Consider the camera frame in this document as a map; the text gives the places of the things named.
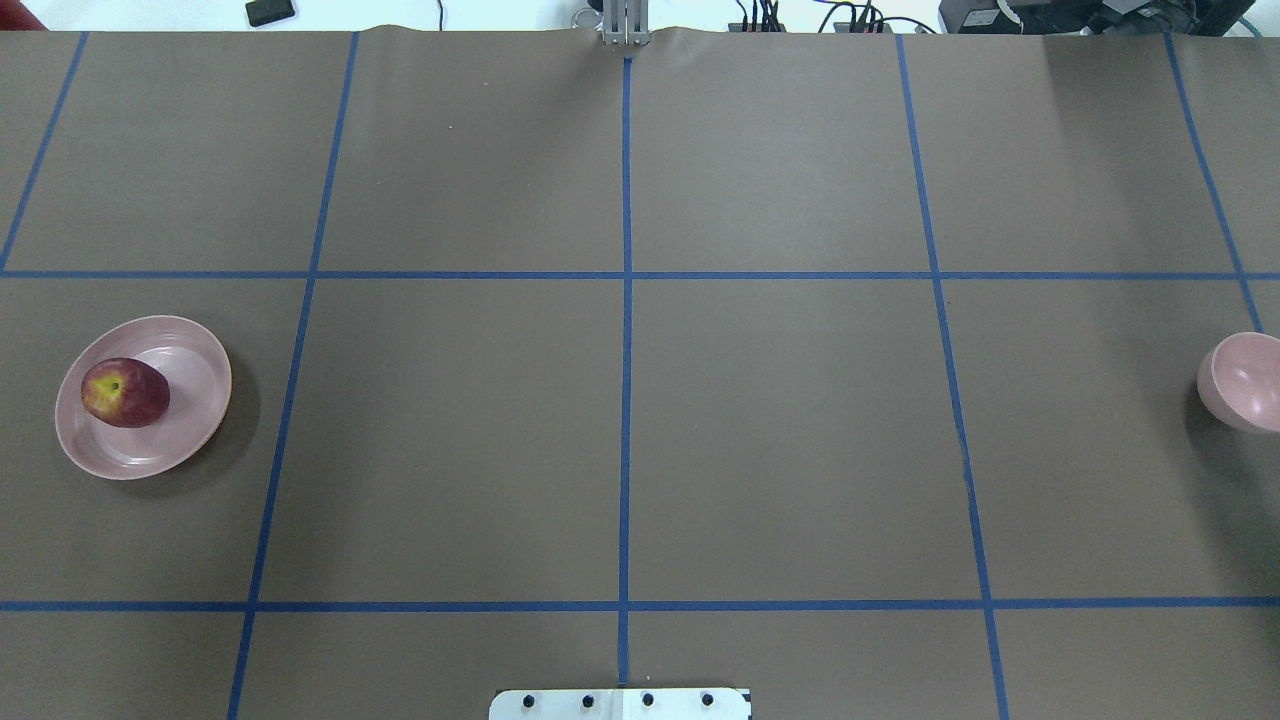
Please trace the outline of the aluminium frame post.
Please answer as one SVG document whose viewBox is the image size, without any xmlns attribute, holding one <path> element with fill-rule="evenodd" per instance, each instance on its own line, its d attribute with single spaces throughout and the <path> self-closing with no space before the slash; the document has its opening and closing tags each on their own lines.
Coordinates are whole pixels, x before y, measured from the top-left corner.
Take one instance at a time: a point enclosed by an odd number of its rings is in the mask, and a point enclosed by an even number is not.
<svg viewBox="0 0 1280 720">
<path fill-rule="evenodd" d="M 648 0 L 604 0 L 589 5 L 600 13 L 600 36 L 608 46 L 644 46 L 650 42 Z"/>
</svg>

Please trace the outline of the red apple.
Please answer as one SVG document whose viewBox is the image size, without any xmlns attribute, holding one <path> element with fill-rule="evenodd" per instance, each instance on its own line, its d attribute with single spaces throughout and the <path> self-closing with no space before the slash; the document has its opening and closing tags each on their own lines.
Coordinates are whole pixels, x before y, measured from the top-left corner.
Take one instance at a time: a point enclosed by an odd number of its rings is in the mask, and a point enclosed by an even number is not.
<svg viewBox="0 0 1280 720">
<path fill-rule="evenodd" d="M 91 416 L 125 429 L 155 424 L 172 405 L 166 377 L 134 357 L 109 357 L 96 363 L 84 373 L 79 395 Z"/>
</svg>

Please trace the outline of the pink bowl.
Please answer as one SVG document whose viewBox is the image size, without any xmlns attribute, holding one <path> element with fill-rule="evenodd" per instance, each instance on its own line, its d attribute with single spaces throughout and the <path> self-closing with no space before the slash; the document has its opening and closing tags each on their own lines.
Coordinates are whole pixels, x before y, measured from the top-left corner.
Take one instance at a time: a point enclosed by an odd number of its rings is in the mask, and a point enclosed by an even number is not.
<svg viewBox="0 0 1280 720">
<path fill-rule="evenodd" d="M 1204 407 L 1245 433 L 1279 433 L 1279 338 L 1240 332 L 1216 343 L 1196 374 Z"/>
</svg>

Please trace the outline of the pink plate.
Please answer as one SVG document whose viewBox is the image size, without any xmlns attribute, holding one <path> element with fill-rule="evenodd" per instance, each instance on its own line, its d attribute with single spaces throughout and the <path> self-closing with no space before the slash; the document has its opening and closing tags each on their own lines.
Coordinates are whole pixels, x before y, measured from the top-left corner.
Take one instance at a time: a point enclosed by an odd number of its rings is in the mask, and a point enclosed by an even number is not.
<svg viewBox="0 0 1280 720">
<path fill-rule="evenodd" d="M 70 365 L 52 411 L 56 438 L 79 469 L 137 480 L 192 457 L 230 402 L 232 369 L 218 337 L 173 315 L 123 323 Z"/>
</svg>

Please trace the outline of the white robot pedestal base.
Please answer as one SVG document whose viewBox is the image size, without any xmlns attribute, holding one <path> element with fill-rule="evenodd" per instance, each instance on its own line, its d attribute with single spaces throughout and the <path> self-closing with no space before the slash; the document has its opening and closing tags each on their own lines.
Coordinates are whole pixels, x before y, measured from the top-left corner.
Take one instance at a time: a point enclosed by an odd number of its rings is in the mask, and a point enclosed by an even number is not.
<svg viewBox="0 0 1280 720">
<path fill-rule="evenodd" d="M 502 691 L 489 719 L 753 719 L 751 694 L 728 687 Z"/>
</svg>

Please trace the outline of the small black device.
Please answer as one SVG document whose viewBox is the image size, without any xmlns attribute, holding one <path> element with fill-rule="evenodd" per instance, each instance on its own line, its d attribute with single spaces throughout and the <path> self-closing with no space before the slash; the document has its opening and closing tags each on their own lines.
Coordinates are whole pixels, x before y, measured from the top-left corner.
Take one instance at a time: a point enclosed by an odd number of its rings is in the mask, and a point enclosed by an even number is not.
<svg viewBox="0 0 1280 720">
<path fill-rule="evenodd" d="M 251 28 L 261 28 L 296 15 L 291 0 L 253 0 L 244 4 L 244 15 Z"/>
</svg>

